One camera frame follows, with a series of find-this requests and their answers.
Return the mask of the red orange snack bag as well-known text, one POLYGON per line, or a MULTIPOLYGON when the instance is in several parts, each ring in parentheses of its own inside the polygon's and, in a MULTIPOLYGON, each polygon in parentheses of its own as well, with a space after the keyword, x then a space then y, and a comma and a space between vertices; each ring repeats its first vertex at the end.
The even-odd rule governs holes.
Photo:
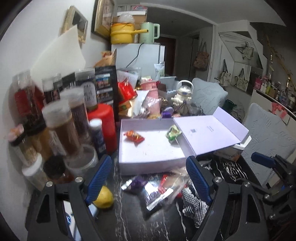
POLYGON ((137 97, 137 92, 133 89, 132 85, 127 79, 122 82, 117 83, 118 94, 119 94, 119 104, 122 104, 128 100, 135 99, 137 97))

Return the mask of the blue white tablet tube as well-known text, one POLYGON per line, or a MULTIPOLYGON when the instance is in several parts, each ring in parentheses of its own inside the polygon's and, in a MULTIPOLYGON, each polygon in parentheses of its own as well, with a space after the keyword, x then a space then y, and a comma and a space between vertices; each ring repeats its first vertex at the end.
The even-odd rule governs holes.
POLYGON ((104 154, 107 154, 106 145, 102 131, 102 120, 94 118, 89 121, 90 133, 92 136, 92 142, 96 149, 97 155, 101 158, 104 154))

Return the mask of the mint green electric kettle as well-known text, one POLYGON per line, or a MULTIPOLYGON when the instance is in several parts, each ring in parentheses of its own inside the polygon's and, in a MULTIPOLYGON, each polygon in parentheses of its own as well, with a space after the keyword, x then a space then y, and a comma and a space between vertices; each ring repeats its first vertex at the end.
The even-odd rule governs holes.
POLYGON ((147 30, 140 33, 139 43, 154 44, 154 41, 160 37, 160 24, 145 22, 140 25, 141 30, 147 30))

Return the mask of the white robot shaped kettle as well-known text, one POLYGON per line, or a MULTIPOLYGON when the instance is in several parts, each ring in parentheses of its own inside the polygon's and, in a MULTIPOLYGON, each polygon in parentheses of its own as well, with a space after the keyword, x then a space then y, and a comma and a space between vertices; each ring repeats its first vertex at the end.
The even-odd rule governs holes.
POLYGON ((177 83, 177 93, 171 98, 173 106, 181 106, 184 103, 190 103, 194 90, 194 85, 189 80, 181 80, 177 83))

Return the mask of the wooden framed mirror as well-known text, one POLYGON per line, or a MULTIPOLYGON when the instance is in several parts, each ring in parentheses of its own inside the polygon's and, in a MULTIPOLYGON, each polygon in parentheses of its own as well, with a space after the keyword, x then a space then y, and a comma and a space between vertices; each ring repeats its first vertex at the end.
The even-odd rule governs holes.
POLYGON ((79 42, 84 44, 86 40, 88 20, 75 6, 70 6, 66 12, 61 33, 63 34, 67 32, 67 30, 70 30, 73 26, 77 27, 79 42))

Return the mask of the black standing food pouch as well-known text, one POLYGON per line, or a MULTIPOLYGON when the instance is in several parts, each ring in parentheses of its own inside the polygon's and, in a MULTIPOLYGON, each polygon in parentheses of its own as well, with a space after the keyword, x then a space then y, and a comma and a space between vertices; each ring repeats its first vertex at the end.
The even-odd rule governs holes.
POLYGON ((115 121, 119 120, 119 93, 115 66, 95 67, 97 102, 111 105, 115 121))

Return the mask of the yellow lemon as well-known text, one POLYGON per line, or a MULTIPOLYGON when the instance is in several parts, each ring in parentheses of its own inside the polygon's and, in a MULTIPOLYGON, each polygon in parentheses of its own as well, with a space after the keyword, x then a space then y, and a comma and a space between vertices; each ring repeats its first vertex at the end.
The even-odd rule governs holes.
POLYGON ((108 209, 111 208, 114 203, 113 194, 111 191, 106 187, 102 186, 102 189, 97 196, 97 199, 93 201, 93 204, 100 209, 108 209))

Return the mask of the small orange red snack packet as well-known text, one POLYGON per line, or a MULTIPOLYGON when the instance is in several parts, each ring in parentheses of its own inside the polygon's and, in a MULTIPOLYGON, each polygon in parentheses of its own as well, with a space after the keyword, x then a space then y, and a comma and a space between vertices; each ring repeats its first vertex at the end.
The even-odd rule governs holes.
POLYGON ((129 141, 133 142, 136 145, 144 141, 144 137, 133 130, 125 132, 124 135, 129 141))

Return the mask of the lavender gift box tray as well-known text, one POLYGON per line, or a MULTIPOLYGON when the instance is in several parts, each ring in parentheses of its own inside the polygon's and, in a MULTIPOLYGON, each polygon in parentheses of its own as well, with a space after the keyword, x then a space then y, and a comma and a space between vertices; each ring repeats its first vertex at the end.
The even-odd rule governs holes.
POLYGON ((121 175, 161 173, 185 166, 186 158, 195 155, 185 135, 180 134, 173 143, 166 137, 169 128, 177 125, 177 120, 122 120, 118 154, 121 175), (129 141, 125 133, 131 130, 144 137, 144 141, 140 144, 129 141))

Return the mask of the red cylindrical canister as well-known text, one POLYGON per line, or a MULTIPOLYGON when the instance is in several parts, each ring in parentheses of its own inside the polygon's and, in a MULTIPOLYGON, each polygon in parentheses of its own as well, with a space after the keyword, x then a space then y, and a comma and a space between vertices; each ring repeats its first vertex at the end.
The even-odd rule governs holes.
POLYGON ((117 137, 113 108, 108 104, 100 103, 98 108, 89 112, 87 116, 89 121, 95 118, 102 120, 102 132, 107 153, 112 154, 115 152, 117 149, 117 137))

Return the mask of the lavender gift box lid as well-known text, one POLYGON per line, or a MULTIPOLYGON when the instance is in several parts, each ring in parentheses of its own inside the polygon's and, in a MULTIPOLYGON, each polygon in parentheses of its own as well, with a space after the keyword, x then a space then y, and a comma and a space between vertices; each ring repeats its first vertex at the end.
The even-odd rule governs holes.
POLYGON ((174 118, 196 156, 241 143, 249 130, 218 107, 212 115, 174 118))

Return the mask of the brown granule jar white lid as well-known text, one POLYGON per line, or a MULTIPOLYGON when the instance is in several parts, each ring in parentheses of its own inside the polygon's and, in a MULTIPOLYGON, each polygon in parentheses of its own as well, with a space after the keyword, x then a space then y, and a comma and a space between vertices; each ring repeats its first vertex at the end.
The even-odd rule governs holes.
POLYGON ((81 144, 69 102, 53 101, 42 109, 42 114, 58 153, 67 158, 78 155, 81 144))

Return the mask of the pink paper cup stack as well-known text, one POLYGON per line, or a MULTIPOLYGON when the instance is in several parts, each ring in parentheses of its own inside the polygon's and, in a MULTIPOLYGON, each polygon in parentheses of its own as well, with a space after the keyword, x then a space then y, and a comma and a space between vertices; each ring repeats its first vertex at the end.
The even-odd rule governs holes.
POLYGON ((160 114, 160 99, 157 89, 157 82, 154 80, 142 81, 140 84, 142 90, 148 90, 144 100, 144 106, 150 111, 150 114, 160 114))

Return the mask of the white mini fridge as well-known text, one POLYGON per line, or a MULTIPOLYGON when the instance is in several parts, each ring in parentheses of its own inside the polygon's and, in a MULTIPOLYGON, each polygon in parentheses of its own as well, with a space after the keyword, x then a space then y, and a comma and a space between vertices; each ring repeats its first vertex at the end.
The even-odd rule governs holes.
POLYGON ((142 76, 155 78, 154 65, 165 61, 165 46, 154 44, 118 44, 111 45, 116 50, 116 69, 140 68, 142 76))

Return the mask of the grey quilted sofa cushion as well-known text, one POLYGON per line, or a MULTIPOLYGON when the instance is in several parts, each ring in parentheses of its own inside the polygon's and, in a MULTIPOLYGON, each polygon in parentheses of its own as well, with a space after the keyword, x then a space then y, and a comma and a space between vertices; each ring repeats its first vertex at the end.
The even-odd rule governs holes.
POLYGON ((269 157, 280 155, 287 159, 295 151, 295 138, 292 137, 280 117, 269 113, 256 103, 249 106, 243 125, 249 130, 248 135, 252 140, 242 152, 242 157, 259 183, 264 186, 275 172, 271 168, 252 161, 251 155, 258 152, 269 157))

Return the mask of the yellow enamel pot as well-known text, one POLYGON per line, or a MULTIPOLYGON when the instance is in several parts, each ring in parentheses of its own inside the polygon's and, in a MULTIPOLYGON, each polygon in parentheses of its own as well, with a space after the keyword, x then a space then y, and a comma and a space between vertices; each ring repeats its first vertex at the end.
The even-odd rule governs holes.
POLYGON ((148 33, 148 29, 136 30, 132 23, 115 23, 111 25, 110 42, 112 45, 131 44, 135 34, 148 33))

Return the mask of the small green snack packet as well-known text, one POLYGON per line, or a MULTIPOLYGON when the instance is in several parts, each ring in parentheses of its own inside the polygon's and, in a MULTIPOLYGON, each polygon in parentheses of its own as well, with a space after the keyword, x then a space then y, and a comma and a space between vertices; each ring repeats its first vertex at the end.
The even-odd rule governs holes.
POLYGON ((172 125, 166 133, 166 138, 170 143, 173 143, 181 133, 176 125, 172 125))

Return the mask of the wide clear plastic jar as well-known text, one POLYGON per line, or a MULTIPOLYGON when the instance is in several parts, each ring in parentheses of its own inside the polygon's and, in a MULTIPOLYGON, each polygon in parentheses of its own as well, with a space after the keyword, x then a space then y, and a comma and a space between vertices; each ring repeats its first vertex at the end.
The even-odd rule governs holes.
POLYGON ((76 156, 64 159, 66 168, 74 177, 83 177, 88 170, 94 168, 98 163, 98 156, 94 147, 83 144, 81 148, 76 156))

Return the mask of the gold picture frame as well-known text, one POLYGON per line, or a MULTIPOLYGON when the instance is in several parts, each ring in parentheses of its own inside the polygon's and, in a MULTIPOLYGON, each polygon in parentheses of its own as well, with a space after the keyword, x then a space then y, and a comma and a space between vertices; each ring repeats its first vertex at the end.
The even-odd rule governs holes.
POLYGON ((93 8, 91 32, 104 39, 110 39, 115 2, 113 0, 96 0, 93 8))

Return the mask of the black white gingham plush toy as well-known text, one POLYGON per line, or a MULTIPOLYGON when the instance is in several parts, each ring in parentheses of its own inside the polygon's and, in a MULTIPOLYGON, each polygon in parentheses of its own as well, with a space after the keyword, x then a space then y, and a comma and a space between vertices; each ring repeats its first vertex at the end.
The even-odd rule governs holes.
POLYGON ((188 187, 182 189, 183 210, 185 217, 194 221, 196 228, 199 228, 208 211, 208 205, 196 197, 188 187))

